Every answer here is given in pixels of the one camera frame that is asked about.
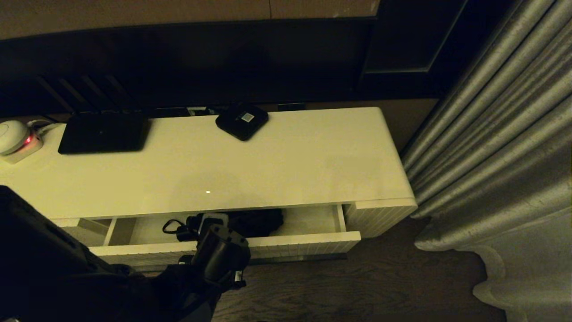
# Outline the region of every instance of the drawer front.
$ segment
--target drawer front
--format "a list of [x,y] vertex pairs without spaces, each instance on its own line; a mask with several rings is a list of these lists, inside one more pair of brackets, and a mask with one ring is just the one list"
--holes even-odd
[[[361,240],[358,231],[295,236],[249,238],[251,258],[272,258],[348,252]],[[110,264],[133,267],[178,263],[183,255],[194,254],[196,242],[149,245],[91,247],[90,250]]]

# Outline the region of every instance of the drawer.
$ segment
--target drawer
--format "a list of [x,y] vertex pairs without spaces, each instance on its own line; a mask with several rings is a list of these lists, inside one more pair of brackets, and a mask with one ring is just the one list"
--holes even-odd
[[[359,231],[346,231],[341,205],[288,208],[283,214],[284,224],[271,236],[248,239],[252,258],[345,253],[361,240]],[[178,242],[161,228],[169,219],[184,222],[187,216],[113,218],[103,244],[90,250],[110,264],[176,264],[196,251],[197,242]]]

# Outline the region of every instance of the dark floor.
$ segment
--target dark floor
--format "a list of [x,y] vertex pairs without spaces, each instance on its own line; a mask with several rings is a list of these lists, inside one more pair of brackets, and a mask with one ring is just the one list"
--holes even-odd
[[486,279],[476,254],[415,248],[425,223],[405,219],[346,261],[250,266],[248,286],[226,292],[213,321],[505,321],[471,293]]

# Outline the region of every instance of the gray curtain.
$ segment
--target gray curtain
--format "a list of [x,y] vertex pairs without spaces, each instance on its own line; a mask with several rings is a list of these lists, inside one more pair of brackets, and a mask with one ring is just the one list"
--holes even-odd
[[[412,217],[432,218],[418,248],[477,249],[554,214],[569,216],[571,18],[571,0],[516,3],[406,149],[419,205]],[[561,253],[572,272],[570,248]]]

